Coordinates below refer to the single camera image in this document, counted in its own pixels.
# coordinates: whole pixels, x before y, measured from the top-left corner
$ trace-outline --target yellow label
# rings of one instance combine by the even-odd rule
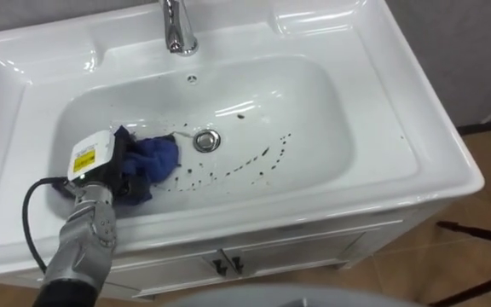
[[[88,165],[91,165],[95,162],[95,150],[89,150],[86,153],[78,156],[75,161],[73,161],[73,172],[81,171]]]

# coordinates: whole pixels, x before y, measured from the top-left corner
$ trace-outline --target tripod leg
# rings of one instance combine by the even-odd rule
[[[447,222],[447,221],[439,221],[436,223],[436,225],[444,229],[448,229],[456,232],[462,232],[477,238],[491,241],[491,230],[461,226],[458,223]]]
[[[469,300],[471,298],[476,298],[478,296],[483,295],[484,293],[491,292],[491,280],[486,281],[478,286],[474,286],[470,289],[467,289],[461,293],[454,294],[449,298],[442,299],[438,302],[431,303],[429,306],[431,307],[448,307],[453,306],[455,304],[459,304]]]

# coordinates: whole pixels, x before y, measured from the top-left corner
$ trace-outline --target faucet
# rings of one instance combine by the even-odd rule
[[[198,41],[188,20],[183,0],[160,0],[164,13],[166,48],[171,53],[193,55]]]

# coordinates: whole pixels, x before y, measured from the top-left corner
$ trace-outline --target black wire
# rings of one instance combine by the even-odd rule
[[[22,204],[22,227],[24,228],[24,236],[26,237],[27,247],[30,249],[30,253],[32,254],[35,262],[38,263],[39,268],[43,271],[43,273],[47,270],[47,265],[39,256],[38,250],[33,245],[32,233],[30,232],[30,224],[28,222],[28,206],[30,205],[30,198],[32,197],[33,191],[39,186],[44,184],[53,184],[53,183],[64,183],[67,180],[66,177],[48,177],[35,182],[26,192],[26,196],[24,197],[24,203]]]

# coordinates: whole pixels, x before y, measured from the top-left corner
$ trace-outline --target cabinet handle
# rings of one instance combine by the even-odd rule
[[[244,268],[244,264],[241,263],[241,259],[240,257],[233,257],[232,259],[232,263],[234,264],[234,268],[236,269],[236,272],[238,274],[242,274],[243,272],[243,268]]]
[[[227,275],[227,269],[228,268],[225,266],[222,266],[222,260],[221,259],[213,260],[212,262],[215,265],[215,270],[219,275],[221,275],[222,277]]]

